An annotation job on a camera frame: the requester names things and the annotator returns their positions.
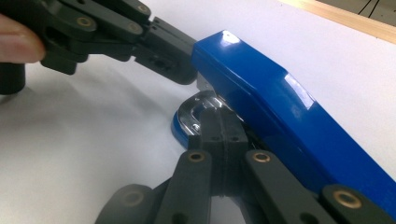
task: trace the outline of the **person's hand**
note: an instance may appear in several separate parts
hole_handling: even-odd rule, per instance
[[[0,14],[0,63],[35,63],[44,55],[44,46],[35,33]]]

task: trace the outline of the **wooden edge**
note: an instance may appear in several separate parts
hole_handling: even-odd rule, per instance
[[[315,0],[278,0],[396,44],[396,27]]]

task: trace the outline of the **white surface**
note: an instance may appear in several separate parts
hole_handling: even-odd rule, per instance
[[[195,39],[228,29],[287,68],[396,178],[395,45],[276,0],[144,3]],[[32,64],[27,81],[0,97],[0,223],[93,223],[115,190],[173,173],[183,149],[169,127],[193,85],[103,56],[73,77]],[[215,200],[212,223],[243,223],[229,206]]]

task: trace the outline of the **blue plastic casing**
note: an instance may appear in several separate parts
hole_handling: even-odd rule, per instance
[[[192,63],[306,188],[356,189],[396,219],[396,183],[283,67],[228,31],[198,41]]]

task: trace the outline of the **white table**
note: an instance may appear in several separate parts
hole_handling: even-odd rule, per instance
[[[276,0],[144,2],[195,39],[228,29],[287,68],[396,179],[395,45]],[[117,189],[172,175],[183,148],[170,124],[194,85],[104,56],[73,77],[27,73],[0,97],[0,223],[93,223]],[[243,223],[230,201],[213,210],[212,223]]]

